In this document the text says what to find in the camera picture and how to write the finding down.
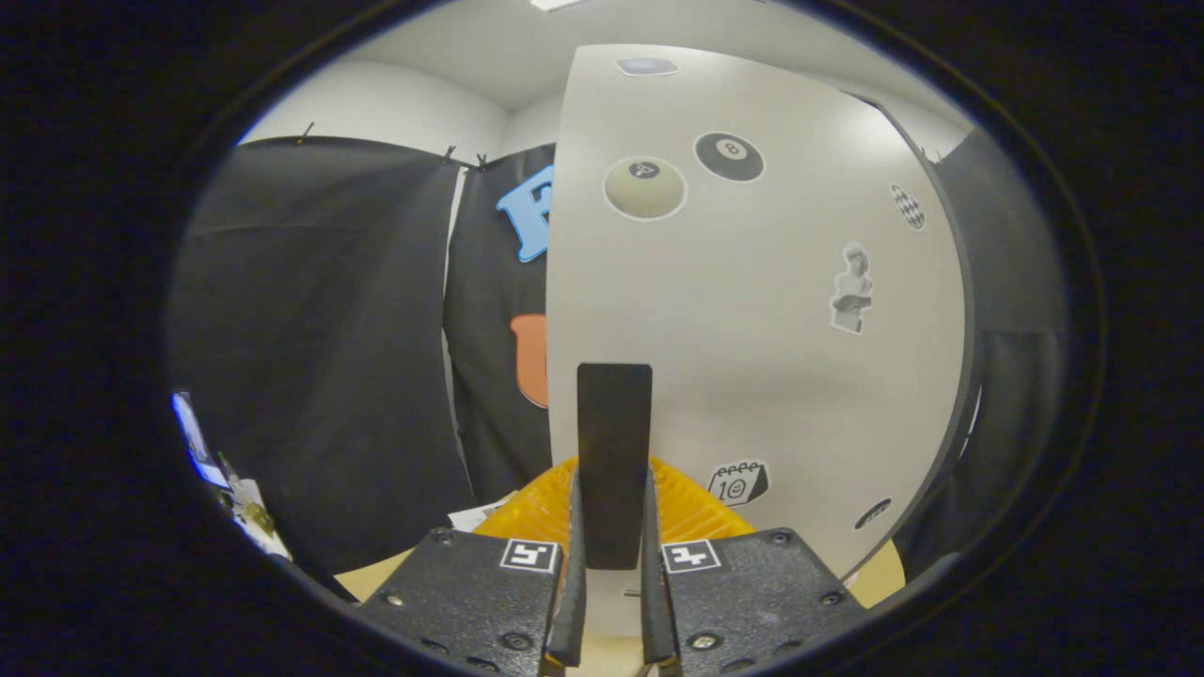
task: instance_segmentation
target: white ceiling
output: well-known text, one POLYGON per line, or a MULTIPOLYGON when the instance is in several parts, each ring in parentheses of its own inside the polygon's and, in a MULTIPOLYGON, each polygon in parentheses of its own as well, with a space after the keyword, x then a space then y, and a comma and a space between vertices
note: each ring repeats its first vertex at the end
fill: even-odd
POLYGON ((861 83, 960 117, 869 47, 793 7, 761 0, 588 0, 554 12, 527 0, 455 0, 344 58, 424 71, 514 111, 563 92, 577 47, 613 43, 709 49, 861 83))

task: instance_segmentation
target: black backdrop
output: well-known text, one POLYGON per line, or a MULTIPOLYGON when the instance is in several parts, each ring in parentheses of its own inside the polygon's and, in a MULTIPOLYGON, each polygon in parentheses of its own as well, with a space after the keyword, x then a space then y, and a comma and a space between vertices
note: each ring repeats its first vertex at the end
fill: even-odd
POLYGON ((517 383, 510 320, 544 312, 548 254, 523 263, 497 200, 551 164, 555 147, 508 155, 465 177, 448 252, 444 331, 456 420, 477 498, 494 501, 551 465, 548 410, 517 383))
POLYGON ((238 146, 179 249, 173 385, 309 571, 394 555, 473 505, 439 340, 458 171, 370 141, 238 146))

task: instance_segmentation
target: ceiling light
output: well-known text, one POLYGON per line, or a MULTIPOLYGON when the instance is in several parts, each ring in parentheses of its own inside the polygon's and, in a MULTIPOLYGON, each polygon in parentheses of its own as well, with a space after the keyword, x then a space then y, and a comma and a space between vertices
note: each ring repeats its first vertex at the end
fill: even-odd
POLYGON ((531 4, 539 7, 544 12, 555 12, 556 10, 563 10, 569 5, 580 5, 586 0, 531 0, 531 4))

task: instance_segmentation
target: white curved panel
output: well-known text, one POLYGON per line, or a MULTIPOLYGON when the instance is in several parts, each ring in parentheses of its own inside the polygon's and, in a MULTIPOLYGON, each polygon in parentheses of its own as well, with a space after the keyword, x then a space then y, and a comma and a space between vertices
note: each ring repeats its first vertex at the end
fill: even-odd
MULTIPOLYGON (((554 460, 577 453, 577 365, 648 363, 651 453, 703 487, 716 466, 765 461, 768 491, 734 510, 759 529, 797 530, 837 576, 849 573, 921 488, 962 371, 961 266, 907 142, 872 106, 779 69, 685 48, 592 46, 573 61, 554 181, 554 460), (668 59, 679 71, 628 77, 614 66, 627 58, 668 59), (708 133, 754 146, 763 171, 742 181, 751 175, 704 167, 695 142, 708 133), (675 166, 686 202, 661 220, 624 218, 602 189, 624 158, 675 166), (892 184, 919 204, 921 229, 892 184), (838 283, 852 242, 868 273, 838 283), (857 290, 872 299, 860 334, 833 326, 832 308, 833 296, 857 290), (891 507, 855 530, 886 498, 891 507)), ((848 319, 838 324, 855 328, 848 319)))

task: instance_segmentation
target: blue letter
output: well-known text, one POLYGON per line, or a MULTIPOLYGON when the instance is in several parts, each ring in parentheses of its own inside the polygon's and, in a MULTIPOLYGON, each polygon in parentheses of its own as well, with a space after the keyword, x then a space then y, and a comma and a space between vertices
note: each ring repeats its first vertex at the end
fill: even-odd
POLYGON ((497 201, 519 234, 519 260, 527 263, 548 251, 548 208, 551 206, 551 165, 524 181, 497 201))

